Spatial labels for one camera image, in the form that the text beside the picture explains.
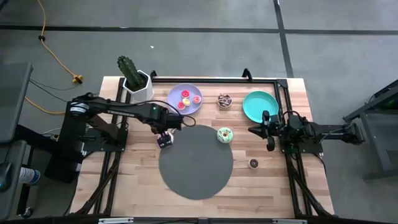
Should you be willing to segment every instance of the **donut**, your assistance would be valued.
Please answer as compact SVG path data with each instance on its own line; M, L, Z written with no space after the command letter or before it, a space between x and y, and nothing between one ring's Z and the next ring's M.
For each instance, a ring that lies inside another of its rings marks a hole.
M190 105L191 105L191 101L189 101L188 98L182 99L182 103L183 103L185 106L190 106Z
M257 167L259 167L259 161L257 161L257 159L250 159L248 164L251 169L257 169Z
M217 131L217 139L221 143L230 143L232 141L232 138L234 138L234 134L229 128L220 128Z
M200 96L194 96L193 99L192 99L192 102L196 103L196 104L200 103L201 102L201 97Z
M221 108L229 108L232 105L232 98L228 94L220 94L217 100L217 104Z
M184 110L185 109L185 105L184 103L182 103L181 101L177 104L177 109L178 110Z
M188 90L182 90L181 96L182 96L182 98L188 98L189 97L189 91Z

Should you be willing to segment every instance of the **black floor stripe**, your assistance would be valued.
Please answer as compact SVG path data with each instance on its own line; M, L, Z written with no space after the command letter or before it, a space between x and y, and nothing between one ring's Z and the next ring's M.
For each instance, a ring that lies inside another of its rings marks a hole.
M282 13L280 12L280 6L278 0L274 0L274 7L276 13L276 21L278 23L278 28L279 28L279 38L280 38L280 44L282 46L282 55L284 57L284 62L285 62L286 75L287 78L294 78L292 62L290 61L289 49L287 48L284 22L282 19Z
M307 35L398 35L398 30L311 30L286 29L286 34Z
M42 26L0 24L3 30L42 30ZM87 27L87 26L46 26L46 31L83 31L83 32L214 32L244 34L277 34L278 29L252 28L178 28L178 27Z

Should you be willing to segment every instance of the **yellow connector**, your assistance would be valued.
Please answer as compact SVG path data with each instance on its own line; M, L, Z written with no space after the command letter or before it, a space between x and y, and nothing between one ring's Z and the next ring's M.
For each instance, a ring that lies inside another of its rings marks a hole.
M82 75L75 75L73 76L73 80L72 80L73 84L82 84L83 83L83 77Z

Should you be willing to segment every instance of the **concrete floor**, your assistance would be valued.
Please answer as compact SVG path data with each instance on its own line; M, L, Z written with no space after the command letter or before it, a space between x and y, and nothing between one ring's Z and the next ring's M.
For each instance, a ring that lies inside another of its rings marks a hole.
M68 26L277 28L272 0L42 0L47 24ZM286 29L398 29L395 0L280 0ZM36 1L13 0L0 11L0 23L42 24ZM70 75L41 46L39 31L0 30L0 63L32 62L32 78L59 88ZM105 75L121 75L119 55L128 55L143 71L161 76L239 77L249 68L255 77L286 77L279 34L181 32L46 32L46 44L85 82L64 99L96 93ZM398 36L287 35L294 77L304 78L315 122L343 123L344 115L363 105L397 79ZM27 96L53 111L65 104L30 86ZM57 128L50 116L25 104L20 123L38 132ZM323 142L331 199L345 218L398 222L398 181L364 183L378 170L367 143L350 146ZM43 164L45 156L35 155ZM74 184L42 184L35 217L61 215Z

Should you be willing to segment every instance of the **wooden tabletop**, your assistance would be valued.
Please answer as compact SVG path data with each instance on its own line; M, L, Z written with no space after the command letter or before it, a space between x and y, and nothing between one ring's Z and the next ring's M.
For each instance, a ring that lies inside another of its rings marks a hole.
M104 77L100 96L115 99L120 77ZM312 120L304 80L289 78L289 92L293 110ZM175 83L154 83L155 99L166 100ZM112 216L131 217L235 217L235 218L292 218L292 199L284 155L276 141L275 151L266 150L267 141L248 132L256 125L243 113L244 97L262 90L274 95L268 84L196 83L203 94L203 104L193 116L198 124L214 129L229 127L233 130L231 142L234 166L231 177L223 190L205 200L190 200L171 191L159 172L159 147L150 127L129 118L129 136L126 151L122 154L118 181L114 195ZM233 98L230 108L223 110L217 104L217 96L227 93ZM111 122L111 115L101 117ZM96 152L83 161L76 195L71 212L77 211L89 199L100 179L103 152ZM325 170L317 157L302 155L308 188L324 208L333 213ZM255 158L259 168L248 168L248 160ZM104 193L103 208L107 191ZM303 202L298 190L300 207Z

